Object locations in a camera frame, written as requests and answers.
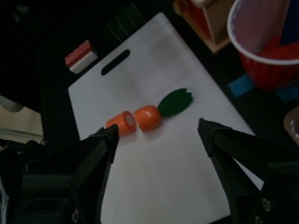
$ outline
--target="blue object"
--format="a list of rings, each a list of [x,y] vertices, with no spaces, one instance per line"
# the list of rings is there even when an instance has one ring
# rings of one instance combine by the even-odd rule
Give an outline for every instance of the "blue object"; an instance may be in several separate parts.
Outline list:
[[[299,41],[299,0],[290,0],[284,19],[280,46]]]
[[[299,83],[293,84],[289,87],[277,89],[274,93],[282,103],[299,101]]]
[[[232,95],[238,97],[254,88],[254,83],[249,79],[248,75],[244,74],[228,84],[228,87]]]

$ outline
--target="red cup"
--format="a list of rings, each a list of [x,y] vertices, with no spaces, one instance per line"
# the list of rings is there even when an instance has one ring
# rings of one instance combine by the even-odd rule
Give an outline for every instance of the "red cup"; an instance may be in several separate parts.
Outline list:
[[[266,92],[299,80],[299,59],[269,59],[257,55],[281,35],[289,1],[237,0],[228,14],[228,37],[241,66],[256,87]]]

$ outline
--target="toy carrot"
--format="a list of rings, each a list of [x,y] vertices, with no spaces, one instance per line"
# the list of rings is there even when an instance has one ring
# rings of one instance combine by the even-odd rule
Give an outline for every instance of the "toy carrot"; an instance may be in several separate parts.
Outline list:
[[[108,120],[106,127],[113,123],[118,127],[118,135],[126,135],[136,131],[136,123],[142,132],[154,130],[162,118],[181,113],[192,103],[192,94],[186,88],[173,90],[160,101],[157,107],[145,105],[134,111],[134,118],[128,111],[124,111],[114,118]]]

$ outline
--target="white cutting board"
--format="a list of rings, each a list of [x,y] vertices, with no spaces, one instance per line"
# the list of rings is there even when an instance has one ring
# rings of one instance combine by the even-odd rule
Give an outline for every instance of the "white cutting board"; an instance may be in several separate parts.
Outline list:
[[[126,49],[125,60],[101,76],[102,67]],[[162,13],[69,87],[80,139],[124,110],[133,113],[144,105],[157,105],[177,88],[192,92],[190,106],[152,132],[138,129],[120,138],[102,224],[201,224],[229,214],[197,134],[198,119],[252,131]]]

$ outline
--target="cutting board handle hole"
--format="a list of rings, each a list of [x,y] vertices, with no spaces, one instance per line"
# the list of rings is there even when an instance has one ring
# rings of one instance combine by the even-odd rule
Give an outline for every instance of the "cutting board handle hole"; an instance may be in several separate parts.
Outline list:
[[[109,73],[109,71],[125,60],[129,55],[129,50],[124,50],[112,60],[110,62],[102,67],[100,74],[104,76]]]

